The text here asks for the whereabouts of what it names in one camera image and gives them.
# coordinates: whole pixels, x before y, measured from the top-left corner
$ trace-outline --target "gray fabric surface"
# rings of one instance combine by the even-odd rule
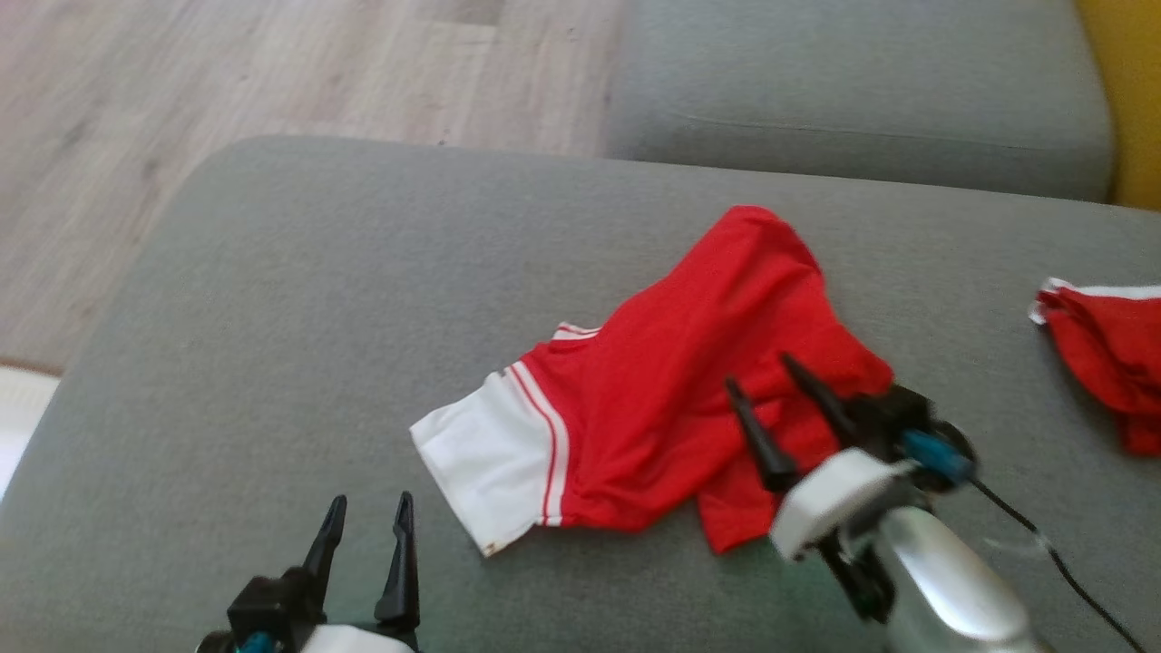
[[[639,536],[535,529],[483,560],[408,426],[556,323],[601,322],[734,203],[817,256],[851,329],[976,443],[986,479],[1161,647],[1161,469],[1029,322],[1048,274],[1158,281],[1161,216],[872,181],[260,138],[174,200],[0,507],[0,650],[189,651],[351,497],[327,611],[370,615],[416,495],[420,638],[454,651],[850,652],[817,561],[715,558],[686,507]],[[973,493],[943,515],[1061,652],[1118,651]]]
[[[1070,0],[634,0],[608,156],[1102,201]]]

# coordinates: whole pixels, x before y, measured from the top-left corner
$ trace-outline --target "red garment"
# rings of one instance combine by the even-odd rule
[[[721,553],[766,534],[776,509],[744,449],[726,376],[738,379],[802,471],[837,451],[779,361],[784,351],[839,395],[890,385],[890,368],[838,323],[819,265],[791,227],[769,210],[735,207],[603,328],[562,324],[412,436],[485,554],[533,524],[640,531],[694,496]],[[518,493],[532,491],[540,494],[529,509]]]
[[[1117,414],[1130,453],[1161,455],[1161,286],[1076,288],[1048,279],[1031,317],[1080,382]]]

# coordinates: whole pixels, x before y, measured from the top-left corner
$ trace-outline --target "folded red cloth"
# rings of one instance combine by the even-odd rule
[[[835,317],[791,227],[735,207],[604,326],[561,324],[411,433],[485,555],[535,524],[639,531],[692,497],[720,553],[764,536],[776,510],[730,410],[728,375],[803,471],[837,450],[784,351],[841,395],[890,385],[890,368]]]
[[[1161,455],[1161,286],[1048,279],[1029,315],[1047,324],[1073,374],[1117,414],[1125,449]]]

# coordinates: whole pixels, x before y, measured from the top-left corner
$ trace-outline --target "wooden floor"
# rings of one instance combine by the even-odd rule
[[[64,367],[210,152],[325,134],[599,156],[626,0],[3,0],[0,359]]]

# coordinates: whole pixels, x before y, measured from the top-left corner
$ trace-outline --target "white sleeve cuff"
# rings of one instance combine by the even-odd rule
[[[491,555],[534,524],[560,524],[563,431],[528,369],[517,363],[417,422],[411,437],[460,523]],[[550,475],[560,486],[551,493]]]

